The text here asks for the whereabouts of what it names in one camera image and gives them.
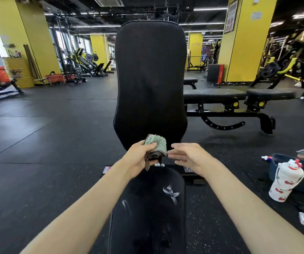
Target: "yellow pillar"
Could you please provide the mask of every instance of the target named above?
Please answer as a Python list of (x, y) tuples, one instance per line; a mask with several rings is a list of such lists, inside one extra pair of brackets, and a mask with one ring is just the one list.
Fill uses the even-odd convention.
[[(229, 0), (229, 7), (234, 1)], [(218, 64), (225, 65), (223, 81), (248, 82), (255, 79), (276, 2), (238, 0), (234, 29), (224, 33), (221, 42)]]
[(109, 47), (107, 44), (107, 36), (102, 35), (91, 35), (91, 45), (93, 53), (98, 55), (97, 63), (104, 63), (104, 68), (110, 60)]
[(46, 18), (38, 1), (22, 4), (16, 0), (0, 0), (0, 36), (8, 52), (18, 51), (25, 59), (23, 45), (28, 45), (41, 76), (51, 71), (60, 73)]
[(202, 38), (203, 38), (202, 33), (189, 34), (188, 54), (190, 54), (191, 52), (191, 64), (193, 66), (200, 66)]

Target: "forearm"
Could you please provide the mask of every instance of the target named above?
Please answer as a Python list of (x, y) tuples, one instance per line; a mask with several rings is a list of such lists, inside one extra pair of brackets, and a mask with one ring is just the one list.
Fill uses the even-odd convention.
[(222, 163), (205, 169), (205, 179), (252, 254), (304, 253), (304, 235), (242, 184)]
[(120, 161), (87, 193), (53, 220), (22, 254), (88, 253), (129, 182)]

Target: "rubber gym floor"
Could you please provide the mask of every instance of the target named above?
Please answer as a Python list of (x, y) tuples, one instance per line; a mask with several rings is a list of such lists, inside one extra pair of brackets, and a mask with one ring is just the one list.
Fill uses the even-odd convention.
[[(198, 88), (210, 87), (200, 80), (203, 73), (185, 76), (199, 78)], [(278, 87), (293, 85), (283, 81)], [(80, 85), (25, 89), (24, 95), (0, 100), (0, 253), (19, 253), (98, 181), (104, 166), (123, 156), (113, 129), (116, 98), (117, 77), (110, 74)], [(294, 192), (285, 203), (270, 199), (269, 165), (260, 158), (304, 149), (304, 101), (272, 101), (264, 113), (277, 120), (275, 136), (261, 134), (257, 118), (213, 118), (222, 125), (246, 122), (218, 131), (189, 117), (183, 141), (199, 143), (304, 234), (296, 208), (304, 205), (304, 194)], [(208, 185), (187, 187), (186, 209), (188, 253), (249, 253)], [(105, 253), (107, 236), (103, 230), (90, 253)]]

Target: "white water bottle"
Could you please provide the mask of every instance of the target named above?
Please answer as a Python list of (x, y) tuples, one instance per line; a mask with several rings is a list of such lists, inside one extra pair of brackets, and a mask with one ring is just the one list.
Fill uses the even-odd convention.
[(278, 163), (276, 176), (269, 190), (269, 196), (278, 202), (284, 202), (304, 178), (304, 171), (300, 160), (290, 159), (288, 162)]

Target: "black seat pad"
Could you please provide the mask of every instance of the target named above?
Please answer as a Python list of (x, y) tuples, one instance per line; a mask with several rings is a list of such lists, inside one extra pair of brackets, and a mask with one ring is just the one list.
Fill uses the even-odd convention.
[(198, 79), (195, 77), (184, 77), (184, 85), (197, 83)]
[(235, 99), (245, 100), (246, 93), (235, 89), (195, 89), (184, 90), (185, 104), (223, 103)]
[(262, 101), (289, 100), (296, 97), (296, 92), (292, 88), (248, 89), (246, 95)]
[(169, 21), (128, 22), (117, 32), (115, 54), (118, 102), (113, 124), (121, 143), (128, 150), (148, 134), (158, 134), (171, 149), (187, 128), (183, 29)]
[[(176, 203), (163, 188), (180, 193)], [(115, 205), (109, 254), (186, 253), (185, 183), (167, 167), (151, 167), (132, 179)]]

